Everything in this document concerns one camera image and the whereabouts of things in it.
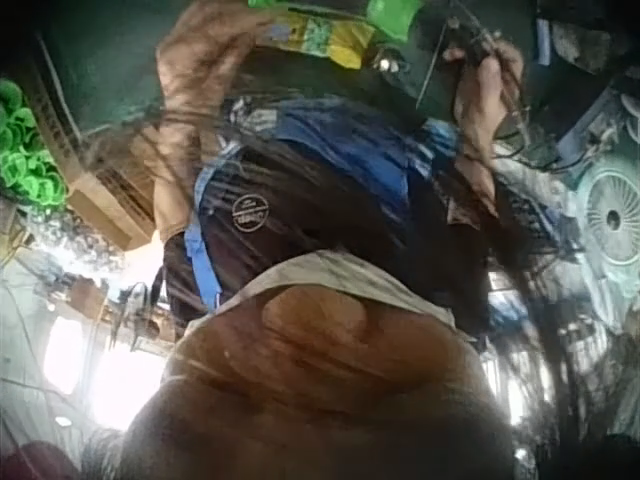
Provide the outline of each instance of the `circular logo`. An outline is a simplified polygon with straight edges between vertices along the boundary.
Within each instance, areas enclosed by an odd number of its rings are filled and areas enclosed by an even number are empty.
[[[248,193],[233,204],[231,217],[241,232],[255,232],[262,227],[269,216],[269,204],[258,194]]]

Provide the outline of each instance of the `electric fan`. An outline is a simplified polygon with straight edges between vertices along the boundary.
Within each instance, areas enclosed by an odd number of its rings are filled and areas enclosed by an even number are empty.
[[[640,168],[604,155],[577,188],[577,219],[585,247],[597,255],[604,273],[623,295],[640,291]]]

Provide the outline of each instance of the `window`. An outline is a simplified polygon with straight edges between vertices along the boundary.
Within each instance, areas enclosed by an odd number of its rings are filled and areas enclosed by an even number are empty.
[[[44,356],[44,376],[67,395],[73,392],[82,373],[84,340],[77,320],[58,317],[51,328]]]
[[[160,386],[166,360],[129,349],[129,345],[121,342],[112,350],[105,347],[93,379],[93,417],[104,427],[126,430]]]

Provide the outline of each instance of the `yellow package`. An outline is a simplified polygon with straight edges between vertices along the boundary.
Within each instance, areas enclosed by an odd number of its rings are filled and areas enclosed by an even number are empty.
[[[258,45],[330,58],[344,68],[359,69],[374,32],[372,26],[360,21],[284,12]]]

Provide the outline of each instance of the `hand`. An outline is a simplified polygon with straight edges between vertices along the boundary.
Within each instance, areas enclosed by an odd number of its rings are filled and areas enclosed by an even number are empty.
[[[187,8],[156,50],[167,109],[217,109],[269,23],[264,12],[239,3],[198,0]]]
[[[493,157],[498,127],[509,110],[518,108],[515,104],[505,105],[504,98],[517,101],[524,69],[522,55],[513,45],[505,41],[497,41],[496,45],[501,61],[487,57],[477,68],[465,65],[453,107],[464,135],[464,153],[475,155],[485,164]],[[443,57],[449,62],[464,60],[465,51],[448,48]]]

